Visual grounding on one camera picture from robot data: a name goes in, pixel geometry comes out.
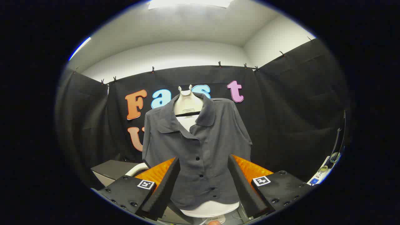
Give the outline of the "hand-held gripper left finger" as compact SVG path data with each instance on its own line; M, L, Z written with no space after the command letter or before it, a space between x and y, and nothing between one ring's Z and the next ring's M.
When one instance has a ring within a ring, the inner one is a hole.
M179 172L180 161L174 157L139 175L126 174L105 188L91 191L124 213L156 221L170 202Z

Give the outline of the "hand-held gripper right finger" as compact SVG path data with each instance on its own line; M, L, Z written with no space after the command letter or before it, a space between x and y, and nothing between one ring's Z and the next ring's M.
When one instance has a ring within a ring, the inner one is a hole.
M271 172L244 158L230 155L228 169L247 216L275 214L300 201L314 190L285 170Z

